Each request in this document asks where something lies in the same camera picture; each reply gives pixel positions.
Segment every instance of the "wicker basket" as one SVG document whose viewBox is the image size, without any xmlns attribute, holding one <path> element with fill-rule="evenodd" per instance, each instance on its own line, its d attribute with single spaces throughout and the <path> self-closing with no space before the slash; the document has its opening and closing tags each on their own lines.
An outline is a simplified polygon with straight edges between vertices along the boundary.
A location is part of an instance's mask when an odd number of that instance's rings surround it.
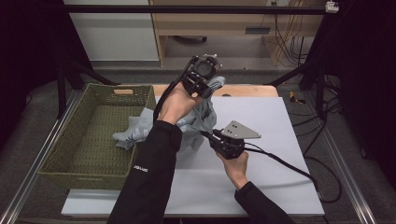
<svg viewBox="0 0 396 224">
<path fill-rule="evenodd" d="M 155 105 L 151 86 L 89 84 L 38 174 L 63 189 L 121 189 L 141 145 L 117 148 L 112 134 L 125 132 L 129 116 Z"/>
</svg>

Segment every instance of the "person's right hand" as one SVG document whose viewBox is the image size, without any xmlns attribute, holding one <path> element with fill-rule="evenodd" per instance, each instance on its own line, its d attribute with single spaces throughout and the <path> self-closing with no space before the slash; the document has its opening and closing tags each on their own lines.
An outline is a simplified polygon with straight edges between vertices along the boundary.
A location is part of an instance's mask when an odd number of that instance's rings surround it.
<svg viewBox="0 0 396 224">
<path fill-rule="evenodd" d="M 231 182 L 237 189 L 241 189 L 248 182 L 247 178 L 247 168 L 248 168 L 248 153 L 246 151 L 232 160 L 224 159 L 218 152 L 216 155 L 224 163 L 224 169 L 227 176 L 230 178 Z"/>
<path fill-rule="evenodd" d="M 192 111 L 192 109 L 203 101 L 202 97 L 192 97 L 179 82 L 163 103 L 158 120 L 176 124 L 180 119 Z"/>
</svg>

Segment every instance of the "black curtain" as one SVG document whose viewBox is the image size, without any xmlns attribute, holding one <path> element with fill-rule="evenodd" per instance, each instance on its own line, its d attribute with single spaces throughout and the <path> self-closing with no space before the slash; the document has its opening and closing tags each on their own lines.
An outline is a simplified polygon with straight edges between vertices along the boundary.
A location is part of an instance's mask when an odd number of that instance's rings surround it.
<svg viewBox="0 0 396 224">
<path fill-rule="evenodd" d="M 28 92 L 56 80 L 60 63 L 73 60 L 92 68 L 69 14 L 42 10 L 42 4 L 46 2 L 0 3 L 0 148 L 17 124 Z M 81 87 L 78 71 L 65 65 L 64 75 L 73 79 L 75 89 Z"/>
<path fill-rule="evenodd" d="M 325 17 L 309 56 L 321 55 L 325 74 L 341 79 L 341 103 L 361 148 L 396 188 L 394 8 L 396 1 L 340 1 L 341 13 Z M 316 78 L 315 71 L 306 75 Z"/>
</svg>

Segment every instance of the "gray cloth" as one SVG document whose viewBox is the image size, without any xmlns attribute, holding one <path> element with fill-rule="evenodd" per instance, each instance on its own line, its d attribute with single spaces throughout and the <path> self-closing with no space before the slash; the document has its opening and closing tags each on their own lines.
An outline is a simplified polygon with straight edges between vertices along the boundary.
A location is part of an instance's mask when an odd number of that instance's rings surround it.
<svg viewBox="0 0 396 224">
<path fill-rule="evenodd" d="M 214 92 L 221 88 L 224 83 L 224 77 L 214 77 L 208 83 L 208 87 Z M 129 128 L 124 133 L 113 134 L 113 138 L 117 140 L 116 147 L 129 150 L 135 143 L 145 141 L 152 128 L 152 116 L 153 111 L 144 108 L 140 117 L 129 117 Z M 200 131 L 212 133 L 216 122 L 217 116 L 210 96 L 177 122 L 177 126 L 183 132 L 181 148 L 197 149 L 204 142 Z"/>
</svg>

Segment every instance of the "white table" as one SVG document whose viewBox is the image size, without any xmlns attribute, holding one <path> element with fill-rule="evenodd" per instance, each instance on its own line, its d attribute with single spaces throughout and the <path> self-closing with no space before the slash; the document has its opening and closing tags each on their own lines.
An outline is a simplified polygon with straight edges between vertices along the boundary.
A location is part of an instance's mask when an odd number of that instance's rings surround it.
<svg viewBox="0 0 396 224">
<path fill-rule="evenodd" d="M 260 139 L 246 142 L 308 172 L 282 98 L 213 97 L 212 102 L 218 114 L 216 129 L 237 120 L 262 135 Z M 262 154 L 249 152 L 247 177 L 291 216 L 324 215 L 309 179 Z M 222 162 L 205 140 L 196 151 L 182 148 L 177 153 L 177 168 L 165 216 L 245 216 L 233 193 L 233 184 Z M 71 189 L 62 214 L 108 217 L 118 194 L 116 190 Z"/>
</svg>

